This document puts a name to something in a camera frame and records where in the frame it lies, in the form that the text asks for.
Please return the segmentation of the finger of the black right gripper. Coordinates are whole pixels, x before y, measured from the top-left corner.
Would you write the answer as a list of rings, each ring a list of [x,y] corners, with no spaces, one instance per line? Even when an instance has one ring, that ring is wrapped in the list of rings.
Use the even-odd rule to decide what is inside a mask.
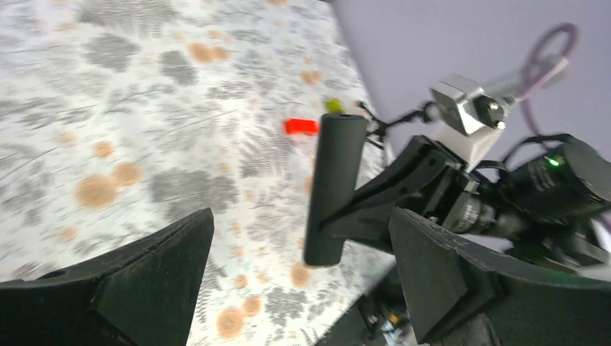
[[[396,160],[321,224],[319,234],[351,240],[391,253],[388,221],[392,208],[427,211],[439,202],[436,191],[447,175],[447,149],[425,136],[414,136]]]

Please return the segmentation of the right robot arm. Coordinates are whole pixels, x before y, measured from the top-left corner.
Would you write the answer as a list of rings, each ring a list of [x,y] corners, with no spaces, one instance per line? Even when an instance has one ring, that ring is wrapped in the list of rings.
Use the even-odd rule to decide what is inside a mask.
[[[610,163],[566,133],[533,136],[553,148],[509,169],[482,161],[472,171],[447,147],[414,136],[376,178],[356,188],[357,164],[317,165],[308,215],[310,265],[336,265],[345,240],[392,252],[391,209],[409,209],[454,234],[511,241],[509,254],[541,267],[573,272],[605,263],[592,222],[610,209]]]

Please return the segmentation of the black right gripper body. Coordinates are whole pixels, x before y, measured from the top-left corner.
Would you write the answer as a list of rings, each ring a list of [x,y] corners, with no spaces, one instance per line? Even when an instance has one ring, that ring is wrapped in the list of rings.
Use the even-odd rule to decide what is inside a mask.
[[[441,171],[408,196],[403,207],[455,234],[491,234],[496,207],[490,180],[449,159],[427,159],[425,167],[430,174],[434,168]]]

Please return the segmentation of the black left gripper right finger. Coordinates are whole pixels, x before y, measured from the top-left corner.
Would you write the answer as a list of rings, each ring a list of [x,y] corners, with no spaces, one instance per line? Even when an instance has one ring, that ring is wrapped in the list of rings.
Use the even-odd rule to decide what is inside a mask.
[[[610,283],[531,265],[394,208],[389,231],[418,342],[608,345]]]

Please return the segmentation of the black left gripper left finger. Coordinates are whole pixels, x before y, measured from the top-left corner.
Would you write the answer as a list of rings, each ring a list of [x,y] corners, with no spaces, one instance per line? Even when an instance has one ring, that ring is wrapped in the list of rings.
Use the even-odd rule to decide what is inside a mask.
[[[3,345],[185,345],[215,226],[198,210],[34,280],[1,284]]]

